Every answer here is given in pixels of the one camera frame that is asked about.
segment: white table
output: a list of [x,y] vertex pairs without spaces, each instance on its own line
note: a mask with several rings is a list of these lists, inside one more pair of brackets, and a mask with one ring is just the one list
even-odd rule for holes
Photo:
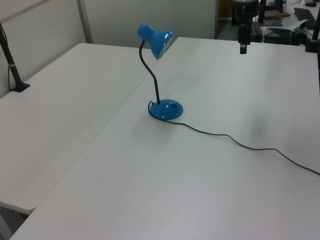
[[[306,1],[300,2],[300,3],[291,4],[291,1],[288,0],[287,4],[283,5],[283,11],[289,13],[290,16],[281,18],[282,26],[287,27],[287,26],[291,26],[292,24],[295,24],[295,23],[299,22],[297,16],[294,14],[295,13],[295,9],[294,8],[308,9],[312,13],[313,17],[315,19],[317,19],[320,3],[318,2],[316,4],[316,7],[305,6],[305,3],[306,3]],[[262,29],[265,30],[266,28],[272,28],[272,26],[265,26]],[[307,31],[307,32],[309,32],[311,34],[314,33],[313,30],[309,30],[307,28],[301,29],[301,31]]]
[[0,99],[0,206],[30,214],[147,74],[137,48],[79,44]]
[[[160,98],[183,104],[177,122],[320,171],[316,54],[252,43],[240,55],[234,41],[178,38],[153,70]],[[149,100],[151,76],[12,240],[319,239],[320,176],[155,120]]]

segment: black flexible neck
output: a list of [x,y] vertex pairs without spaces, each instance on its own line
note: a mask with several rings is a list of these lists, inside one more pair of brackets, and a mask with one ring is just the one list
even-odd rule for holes
[[145,66],[145,68],[149,71],[149,73],[151,74],[151,76],[153,77],[153,80],[154,80],[154,88],[155,88],[155,95],[156,95],[156,103],[157,103],[157,104],[160,104],[160,97],[159,97],[159,90],[158,90],[157,78],[156,78],[156,76],[154,75],[154,73],[151,71],[151,69],[147,66],[144,58],[142,57],[142,48],[143,48],[143,46],[145,45],[145,43],[146,43],[146,41],[145,41],[145,40],[142,40],[142,43],[141,43],[140,48],[139,48],[139,56],[140,56],[141,62],[143,63],[143,65]]

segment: floor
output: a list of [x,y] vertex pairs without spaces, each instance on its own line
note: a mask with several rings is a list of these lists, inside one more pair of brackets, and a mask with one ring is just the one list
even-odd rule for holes
[[217,39],[234,41],[238,30],[238,26],[231,25],[231,20],[219,20]]

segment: black stand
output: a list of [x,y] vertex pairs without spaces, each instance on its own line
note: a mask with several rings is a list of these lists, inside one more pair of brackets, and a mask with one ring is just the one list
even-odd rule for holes
[[159,90],[158,90],[158,82],[157,82],[157,78],[154,75],[154,73],[151,71],[151,69],[148,67],[148,65],[146,64],[144,58],[142,57],[142,48],[145,45],[146,41],[142,40],[141,45],[139,47],[139,56],[141,59],[141,62],[143,63],[143,65],[145,66],[145,68],[149,71],[149,73],[151,74],[151,76],[153,77],[153,81],[154,81],[154,88],[155,88],[155,95],[156,95],[156,102],[157,104],[160,104],[160,97],[159,97]]
[[3,31],[1,23],[0,23],[0,44],[1,44],[2,50],[4,52],[6,61],[8,62],[8,66],[9,66],[9,68],[12,72],[13,78],[15,80],[15,87],[13,89],[11,89],[11,91],[21,93],[23,90],[30,87],[30,84],[22,82],[22,80],[20,78],[16,64],[14,62],[12,55],[11,55],[11,52],[10,52],[10,49],[8,46],[8,42],[7,42],[7,38],[5,37],[5,33]]
[[234,16],[239,19],[239,39],[240,54],[247,53],[247,45],[250,45],[250,34],[253,18],[258,15],[259,2],[258,0],[250,2],[234,2]]
[[307,38],[305,45],[305,51],[307,53],[318,53],[320,47],[320,41],[318,40],[320,31],[320,9],[318,11],[318,16],[316,17],[315,26],[312,38]]

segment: desk lamp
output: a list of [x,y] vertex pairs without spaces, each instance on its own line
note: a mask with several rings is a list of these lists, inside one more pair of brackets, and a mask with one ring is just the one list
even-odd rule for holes
[[170,31],[156,31],[148,24],[142,24],[138,28],[138,35],[142,38],[142,43],[139,48],[139,56],[141,62],[145,68],[152,75],[154,80],[156,103],[152,103],[150,107],[151,115],[159,120],[171,120],[176,119],[183,113],[182,105],[172,99],[162,99],[159,97],[157,78],[151,69],[147,66],[142,57],[142,48],[147,42],[150,45],[151,51],[156,59],[160,59],[161,56],[170,48],[175,41],[175,34]]
[[6,61],[8,62],[8,67],[11,69],[13,78],[15,80],[15,87],[11,89],[11,91],[21,93],[23,90],[30,87],[30,84],[22,82],[19,72],[17,70],[16,64],[14,62],[14,59],[11,55],[9,46],[8,46],[8,40],[7,36],[5,34],[5,31],[0,23],[0,45],[2,47],[3,53],[5,55]]

